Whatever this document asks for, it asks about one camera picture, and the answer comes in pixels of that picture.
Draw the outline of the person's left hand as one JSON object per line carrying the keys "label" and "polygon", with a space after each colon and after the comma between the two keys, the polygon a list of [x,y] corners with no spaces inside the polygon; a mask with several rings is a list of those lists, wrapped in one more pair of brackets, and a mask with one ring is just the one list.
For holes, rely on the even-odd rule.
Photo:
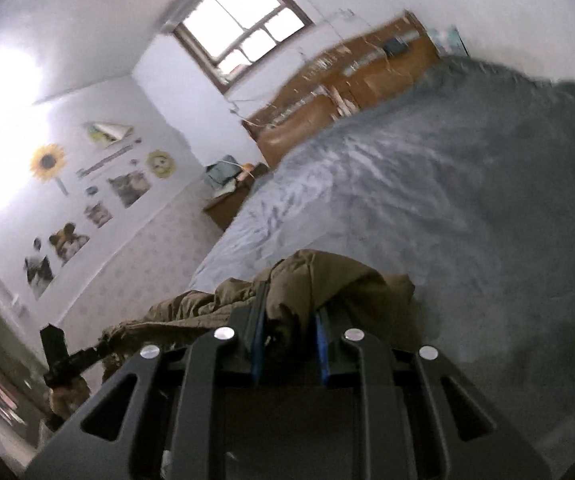
{"label": "person's left hand", "polygon": [[71,385],[51,389],[48,393],[50,415],[45,420],[51,432],[58,431],[81,406],[90,398],[90,388],[82,376],[71,381]]}

